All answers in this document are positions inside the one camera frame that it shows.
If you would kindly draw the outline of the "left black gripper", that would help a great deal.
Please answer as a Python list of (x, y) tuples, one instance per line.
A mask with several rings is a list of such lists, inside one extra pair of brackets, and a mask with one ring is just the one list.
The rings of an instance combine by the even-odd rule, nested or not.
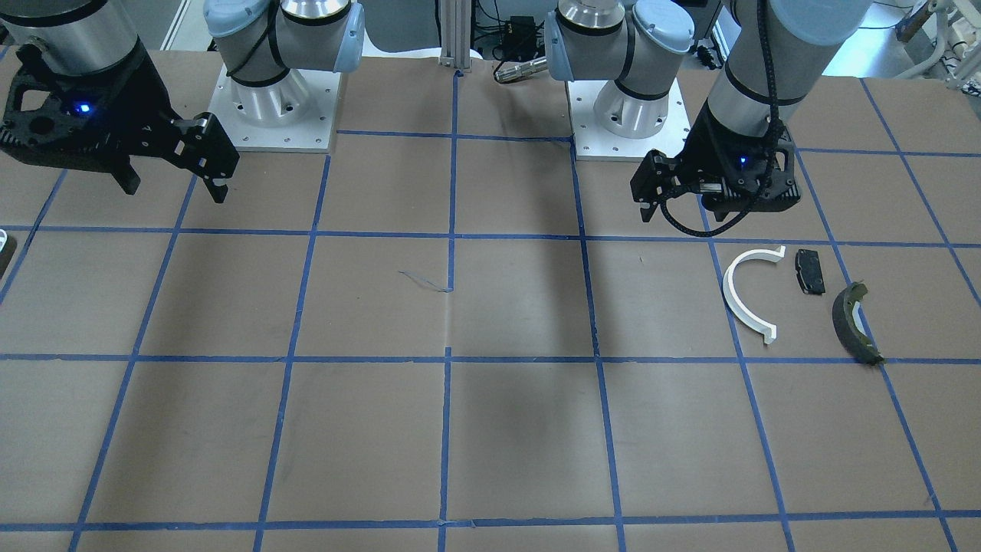
[(744, 136), (722, 125), (707, 105), (698, 113), (678, 158), (660, 150), (649, 150), (631, 178), (633, 200), (640, 205), (641, 220), (649, 223), (655, 210), (670, 224), (678, 221), (667, 209), (667, 200), (677, 198), (677, 177), (680, 185), (696, 186), (702, 192), (702, 205), (716, 214), (722, 222), (730, 213), (738, 213), (758, 195), (751, 211), (780, 212), (791, 209), (800, 200), (795, 175), (794, 140), (782, 126), (776, 143), (777, 162), (765, 182), (764, 172), (769, 157), (765, 153), (766, 136)]

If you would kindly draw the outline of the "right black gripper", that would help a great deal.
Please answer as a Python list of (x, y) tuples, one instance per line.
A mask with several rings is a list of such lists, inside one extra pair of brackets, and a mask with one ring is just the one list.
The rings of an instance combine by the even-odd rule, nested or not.
[(143, 42), (111, 67), (81, 76), (54, 72), (49, 52), (29, 38), (15, 55), (2, 115), (2, 151), (22, 163), (110, 174), (125, 193), (140, 175), (133, 155), (160, 158), (202, 179), (214, 202), (241, 160), (217, 115), (181, 120)]

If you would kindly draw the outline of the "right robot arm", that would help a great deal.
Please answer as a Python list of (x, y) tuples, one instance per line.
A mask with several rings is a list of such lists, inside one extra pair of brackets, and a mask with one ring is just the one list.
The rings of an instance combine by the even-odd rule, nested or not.
[[(235, 108), (246, 121), (287, 123), (307, 111), (302, 70), (350, 73), (365, 13), (354, 1), (207, 1), (204, 18)], [(202, 179), (214, 202), (239, 161), (209, 112), (183, 119), (119, 1), (4, 1), (2, 24), (21, 69), (2, 114), (2, 150), (34, 166), (110, 174), (133, 195), (134, 155)]]

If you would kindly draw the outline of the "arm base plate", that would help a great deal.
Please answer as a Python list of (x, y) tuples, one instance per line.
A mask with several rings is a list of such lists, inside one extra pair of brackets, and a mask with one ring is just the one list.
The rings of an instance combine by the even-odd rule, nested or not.
[(242, 153), (329, 153), (343, 77), (293, 69), (277, 83), (249, 87), (221, 67), (208, 110)]
[(602, 90), (602, 81), (579, 80), (566, 84), (569, 101), (569, 120), (573, 130), (578, 160), (640, 161), (655, 148), (668, 156), (676, 156), (684, 147), (689, 133), (689, 118), (679, 81), (674, 80), (667, 116), (653, 136), (631, 139), (610, 133), (593, 113), (593, 104)]

